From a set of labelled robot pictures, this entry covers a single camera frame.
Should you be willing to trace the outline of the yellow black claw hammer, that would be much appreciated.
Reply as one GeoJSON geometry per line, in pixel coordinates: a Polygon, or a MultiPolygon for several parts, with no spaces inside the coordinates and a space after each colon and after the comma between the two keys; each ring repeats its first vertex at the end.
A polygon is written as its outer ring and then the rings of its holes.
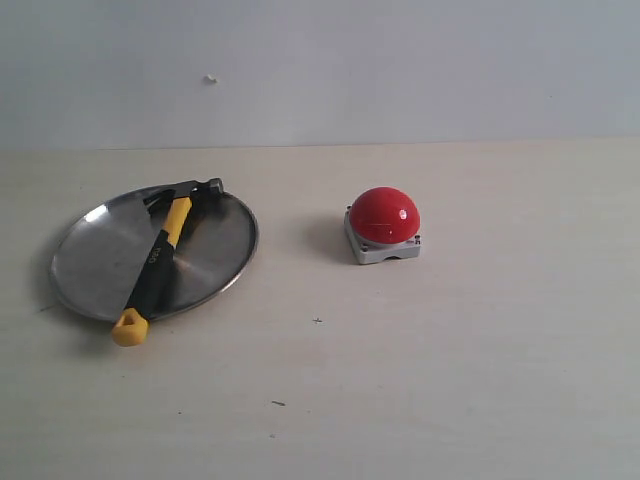
{"type": "Polygon", "coordinates": [[[166,288],[175,251],[193,205],[202,198],[217,199],[223,193],[220,178],[204,182],[190,180],[171,185],[143,200],[149,212],[166,204],[169,210],[123,311],[111,330],[112,339],[117,345],[132,347],[146,340],[149,315],[166,288]]]}

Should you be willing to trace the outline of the red dome push button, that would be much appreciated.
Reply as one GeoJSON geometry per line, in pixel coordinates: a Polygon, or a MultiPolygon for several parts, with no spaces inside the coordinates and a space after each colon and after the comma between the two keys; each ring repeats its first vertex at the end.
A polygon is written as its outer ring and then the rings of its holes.
{"type": "Polygon", "coordinates": [[[366,190],[346,208],[344,228],[358,264],[417,258],[421,218],[414,201],[393,187],[366,190]]]}

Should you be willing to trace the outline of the round stainless steel plate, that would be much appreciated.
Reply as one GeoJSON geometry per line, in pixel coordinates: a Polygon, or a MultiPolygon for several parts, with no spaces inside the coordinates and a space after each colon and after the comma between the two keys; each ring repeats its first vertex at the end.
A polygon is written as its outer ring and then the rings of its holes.
{"type": "Polygon", "coordinates": [[[179,240],[170,245],[161,229],[172,196],[168,185],[130,191],[71,225],[50,264],[61,303],[110,324],[130,306],[153,321],[231,286],[258,246],[253,212],[226,191],[194,195],[179,240]]]}

